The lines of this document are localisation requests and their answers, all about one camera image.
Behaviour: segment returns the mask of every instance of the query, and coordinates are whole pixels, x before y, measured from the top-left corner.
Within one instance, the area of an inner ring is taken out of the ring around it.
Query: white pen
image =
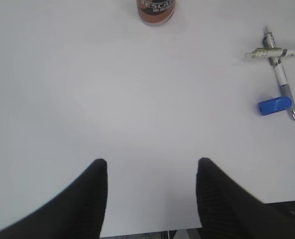
[[[257,48],[245,56],[252,58],[270,58],[270,57],[291,57],[295,56],[295,49],[282,49],[282,48]]]
[[[273,38],[272,32],[269,32],[267,27],[265,28],[265,37],[263,39],[263,44],[265,47],[268,48],[276,48],[276,43]],[[288,109],[288,111],[290,111],[292,118],[295,121],[295,102],[292,97],[291,89],[281,59],[279,57],[271,57],[269,59],[271,65],[273,66],[273,69],[275,70],[282,95],[287,96],[292,100],[292,106]]]

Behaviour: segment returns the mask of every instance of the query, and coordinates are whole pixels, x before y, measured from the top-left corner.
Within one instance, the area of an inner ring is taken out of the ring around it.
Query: brown jar
[[[138,13],[148,24],[162,24],[174,13],[176,0],[136,0]]]

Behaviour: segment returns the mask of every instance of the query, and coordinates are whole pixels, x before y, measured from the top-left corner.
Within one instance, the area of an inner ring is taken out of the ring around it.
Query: pen tip
[[[292,113],[293,119],[295,120],[295,111],[292,111],[291,113]]]

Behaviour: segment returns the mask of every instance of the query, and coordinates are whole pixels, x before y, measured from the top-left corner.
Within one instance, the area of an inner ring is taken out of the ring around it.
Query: blue object
[[[285,96],[258,103],[258,107],[262,116],[267,116],[275,112],[287,110],[291,107],[291,105],[292,100]]]

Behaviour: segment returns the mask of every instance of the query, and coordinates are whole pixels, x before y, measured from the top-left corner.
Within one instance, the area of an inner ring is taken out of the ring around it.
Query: white desk surface
[[[295,0],[179,0],[150,27],[134,0],[0,0],[0,229],[108,162],[102,236],[199,227],[197,161],[265,203],[295,200],[295,122],[263,28],[295,48]],[[284,59],[295,98],[295,58]]]

